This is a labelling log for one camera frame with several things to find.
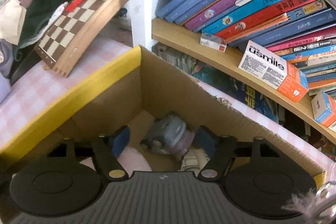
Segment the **pile of clothes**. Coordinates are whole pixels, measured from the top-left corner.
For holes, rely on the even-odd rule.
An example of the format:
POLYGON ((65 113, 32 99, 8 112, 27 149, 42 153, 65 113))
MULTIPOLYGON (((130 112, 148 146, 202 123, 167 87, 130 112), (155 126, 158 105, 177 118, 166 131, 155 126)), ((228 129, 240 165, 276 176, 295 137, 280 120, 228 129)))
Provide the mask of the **pile of clothes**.
POLYGON ((11 92, 11 86, 41 58, 34 47, 47 28, 72 0, 18 0, 26 8, 25 20, 17 45, 1 39, 1 101, 11 92))

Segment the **white orange usmile box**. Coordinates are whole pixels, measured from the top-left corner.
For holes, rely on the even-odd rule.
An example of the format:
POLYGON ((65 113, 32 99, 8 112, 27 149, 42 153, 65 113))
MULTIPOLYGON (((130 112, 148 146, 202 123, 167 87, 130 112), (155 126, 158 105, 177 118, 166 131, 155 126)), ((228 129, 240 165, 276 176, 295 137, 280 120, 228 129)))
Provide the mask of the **white orange usmile box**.
POLYGON ((293 102, 299 102, 308 92, 307 78, 302 71, 251 40, 239 69, 257 77, 293 102))

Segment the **yellow cardboard box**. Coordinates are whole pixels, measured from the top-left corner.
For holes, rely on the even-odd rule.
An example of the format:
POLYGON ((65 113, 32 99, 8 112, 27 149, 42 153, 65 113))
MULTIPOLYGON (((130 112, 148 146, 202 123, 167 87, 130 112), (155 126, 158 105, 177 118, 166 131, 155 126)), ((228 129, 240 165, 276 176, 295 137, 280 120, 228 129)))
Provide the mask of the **yellow cardboard box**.
POLYGON ((266 116, 137 47, 94 71, 26 124, 1 147, 1 171, 36 159, 66 137, 84 141, 122 125, 130 127, 130 145, 138 147, 151 121, 169 112, 193 130, 204 125, 244 142, 265 138, 313 176, 332 165, 266 116))

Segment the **row of leaning books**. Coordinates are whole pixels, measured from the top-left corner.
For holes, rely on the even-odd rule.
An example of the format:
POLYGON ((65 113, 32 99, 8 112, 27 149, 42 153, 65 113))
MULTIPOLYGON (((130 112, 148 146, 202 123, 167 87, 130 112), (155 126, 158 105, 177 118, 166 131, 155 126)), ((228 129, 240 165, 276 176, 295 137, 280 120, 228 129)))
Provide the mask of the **row of leaning books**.
MULTIPOLYGON (((324 0, 252 0, 207 26, 203 34, 219 39, 215 49, 220 50, 259 30, 286 22, 291 12, 302 12, 303 16, 285 25, 277 39, 335 21, 335 10, 328 8, 324 0)), ((263 46, 269 40, 261 36, 253 42, 263 46)))

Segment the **grey toy car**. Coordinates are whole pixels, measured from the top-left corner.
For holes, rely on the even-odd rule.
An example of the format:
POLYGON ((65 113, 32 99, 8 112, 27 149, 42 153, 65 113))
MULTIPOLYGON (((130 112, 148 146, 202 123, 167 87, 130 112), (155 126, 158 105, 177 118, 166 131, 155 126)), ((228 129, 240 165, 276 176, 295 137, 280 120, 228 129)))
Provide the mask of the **grey toy car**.
POLYGON ((180 161, 188 152, 195 133, 177 114, 168 113, 157 118, 147 131, 140 145, 157 155, 170 155, 180 161))

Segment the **clear tape roll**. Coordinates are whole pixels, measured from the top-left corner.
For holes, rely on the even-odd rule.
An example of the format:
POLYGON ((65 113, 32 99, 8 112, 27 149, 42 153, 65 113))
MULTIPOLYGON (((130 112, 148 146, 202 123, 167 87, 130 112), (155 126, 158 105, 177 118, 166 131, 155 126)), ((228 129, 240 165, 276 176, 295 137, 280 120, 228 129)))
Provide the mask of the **clear tape roll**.
POLYGON ((201 148, 191 148, 183 157, 180 171, 192 171, 197 175, 209 161, 208 155, 201 148))

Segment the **pink plush pig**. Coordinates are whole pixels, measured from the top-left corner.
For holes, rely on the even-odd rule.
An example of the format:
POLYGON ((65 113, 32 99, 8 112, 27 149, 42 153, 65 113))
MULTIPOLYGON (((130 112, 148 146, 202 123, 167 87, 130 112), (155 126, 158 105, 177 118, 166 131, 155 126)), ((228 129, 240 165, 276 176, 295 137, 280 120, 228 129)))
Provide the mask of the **pink plush pig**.
MULTIPOLYGON (((90 156, 92 150, 90 148, 79 148, 76 150, 76 160, 80 164, 88 166, 89 168, 96 171, 93 159, 90 156)), ((149 163, 144 158, 144 156, 135 148, 126 146, 119 156, 115 156, 118 162, 126 170, 129 176, 132 175, 134 171, 152 171, 149 163)))

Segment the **pink checkered table mat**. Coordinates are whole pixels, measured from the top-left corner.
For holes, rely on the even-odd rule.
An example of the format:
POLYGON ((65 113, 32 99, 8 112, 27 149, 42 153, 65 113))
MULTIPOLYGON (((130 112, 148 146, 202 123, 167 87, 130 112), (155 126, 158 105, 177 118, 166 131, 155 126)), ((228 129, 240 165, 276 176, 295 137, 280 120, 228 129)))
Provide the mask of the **pink checkered table mat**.
POLYGON ((128 50, 129 46, 98 36, 67 78, 54 71, 46 71, 43 61, 33 66, 11 87, 11 92, 1 102, 1 147, 57 98, 128 50))

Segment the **orange white small box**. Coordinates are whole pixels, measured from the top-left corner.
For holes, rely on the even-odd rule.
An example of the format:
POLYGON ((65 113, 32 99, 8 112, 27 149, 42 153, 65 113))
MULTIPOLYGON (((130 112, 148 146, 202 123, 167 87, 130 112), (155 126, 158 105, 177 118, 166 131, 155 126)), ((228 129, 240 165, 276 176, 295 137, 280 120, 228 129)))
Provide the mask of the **orange white small box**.
POLYGON ((311 101, 314 120, 335 132, 336 103, 330 95, 319 91, 311 101))

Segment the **wooden chess board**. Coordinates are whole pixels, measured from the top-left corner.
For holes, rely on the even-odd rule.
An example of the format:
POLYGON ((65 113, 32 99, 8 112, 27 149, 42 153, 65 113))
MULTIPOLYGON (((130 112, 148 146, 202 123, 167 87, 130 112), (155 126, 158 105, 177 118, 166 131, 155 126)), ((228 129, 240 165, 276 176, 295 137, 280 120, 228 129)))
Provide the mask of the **wooden chess board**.
POLYGON ((129 0, 83 0, 64 11, 35 46, 50 70, 68 77, 98 33, 129 0))

